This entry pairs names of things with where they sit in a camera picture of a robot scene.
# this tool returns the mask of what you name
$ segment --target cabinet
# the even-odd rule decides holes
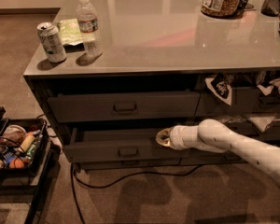
[[[75,1],[65,1],[57,21],[73,17]],[[263,0],[229,20],[202,14],[201,0],[154,0],[150,9],[147,1],[92,0],[104,48],[94,63],[82,65],[84,50],[67,48],[66,61],[52,64],[41,47],[30,61],[24,78],[65,156],[85,170],[241,161],[231,153],[161,147],[155,135],[210,117],[280,114],[277,90],[264,96],[253,83],[237,84],[226,105],[204,82],[219,72],[280,76],[278,19],[259,12]],[[266,133],[246,121],[230,127],[280,144],[280,123]]]

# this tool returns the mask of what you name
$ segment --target plastic water bottle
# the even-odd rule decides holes
[[[99,57],[103,53],[101,36],[98,29],[96,10],[90,0],[79,0],[77,22],[87,54],[92,58]]]

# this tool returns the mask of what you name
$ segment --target baseboard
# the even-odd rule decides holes
[[[0,15],[6,14],[56,14],[59,7],[43,8],[0,8]]]

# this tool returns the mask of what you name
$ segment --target storage tray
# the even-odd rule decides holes
[[[0,169],[0,175],[28,175],[36,176],[38,169],[46,152],[46,146],[49,142],[49,136],[47,133],[47,123],[44,119],[2,119],[0,120],[0,136],[3,135],[5,129],[9,125],[19,125],[25,129],[26,132],[31,130],[39,130],[42,135],[42,139],[39,143],[39,147],[35,150],[35,154],[32,156],[29,163],[27,163],[23,168],[3,168]]]

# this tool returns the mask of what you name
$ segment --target floor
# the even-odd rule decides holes
[[[53,19],[54,14],[0,15],[0,105],[7,118],[42,115],[22,74],[39,45],[36,26]],[[58,166],[34,223],[81,223],[70,163],[63,153]],[[82,171],[77,177],[104,186],[135,172],[184,174],[195,168]],[[205,165],[184,176],[132,175],[104,189],[86,188],[74,179],[74,187],[85,223],[280,223],[280,188],[247,163]],[[0,203],[0,223],[23,223],[28,207],[27,203]]]

